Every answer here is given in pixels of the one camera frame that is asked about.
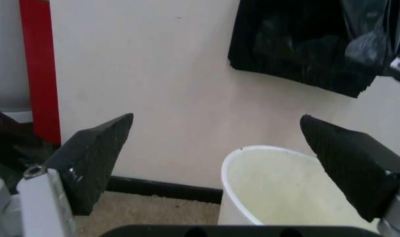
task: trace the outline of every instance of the red door frame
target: red door frame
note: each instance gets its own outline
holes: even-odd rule
[[[34,132],[59,145],[58,98],[49,2],[19,0]]]

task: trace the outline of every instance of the white plastic container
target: white plastic container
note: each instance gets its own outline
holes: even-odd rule
[[[219,225],[354,226],[362,219],[316,158],[284,148],[250,146],[222,165]]]

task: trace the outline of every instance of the black rubber gripper pad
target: black rubber gripper pad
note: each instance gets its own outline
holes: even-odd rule
[[[126,114],[75,133],[46,162],[56,169],[75,215],[89,215],[105,190],[133,122]]]
[[[326,173],[367,221],[383,216],[400,185],[400,157],[366,133],[309,115],[301,130]]]

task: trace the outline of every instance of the cream wall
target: cream wall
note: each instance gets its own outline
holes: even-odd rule
[[[0,0],[0,110],[31,110],[18,0]]]
[[[51,0],[62,140],[135,114],[114,175],[220,188],[232,150],[269,144],[312,154],[309,113],[370,133],[400,155],[400,84],[359,99],[227,60],[236,0]]]

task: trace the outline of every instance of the beige carpet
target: beige carpet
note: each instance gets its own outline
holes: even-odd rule
[[[76,216],[80,237],[130,224],[215,225],[219,205],[165,197],[104,192],[90,216]]]

